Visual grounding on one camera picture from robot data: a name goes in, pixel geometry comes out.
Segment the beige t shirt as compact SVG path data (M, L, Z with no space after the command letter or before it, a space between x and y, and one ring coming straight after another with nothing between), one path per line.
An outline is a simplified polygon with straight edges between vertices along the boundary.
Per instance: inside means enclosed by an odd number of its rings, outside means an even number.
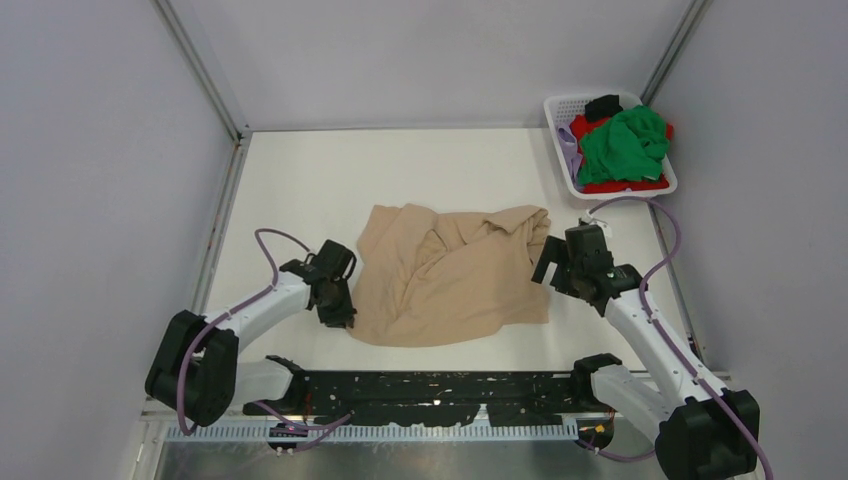
M357 249L349 334L371 345L423 348L487 337L512 324L545 324L549 294L532 276L549 213L437 213L376 206Z

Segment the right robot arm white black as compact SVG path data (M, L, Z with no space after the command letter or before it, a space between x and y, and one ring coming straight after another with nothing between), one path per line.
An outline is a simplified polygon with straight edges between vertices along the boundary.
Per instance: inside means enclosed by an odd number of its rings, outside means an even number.
M669 479L728 479L764 466L757 401L729 389L689 350L638 270L615 264L599 226L547 237L533 281L548 272L556 292L586 302L623 336L654 382L648 386L612 354L585 357L572 369L577 406L605 405L622 414L652 442Z

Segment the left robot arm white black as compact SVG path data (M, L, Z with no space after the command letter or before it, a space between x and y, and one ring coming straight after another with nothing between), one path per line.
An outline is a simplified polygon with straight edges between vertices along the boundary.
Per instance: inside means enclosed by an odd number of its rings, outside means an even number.
M146 394L176 411L183 427L210 426L230 408L250 404L284 414L303 410L308 382L302 367L277 355L242 362L240 354L304 311L316 311L327 327L352 326L348 281L356 263L350 249L327 240L303 260L273 265L269 283L233 306L178 312L148 371Z

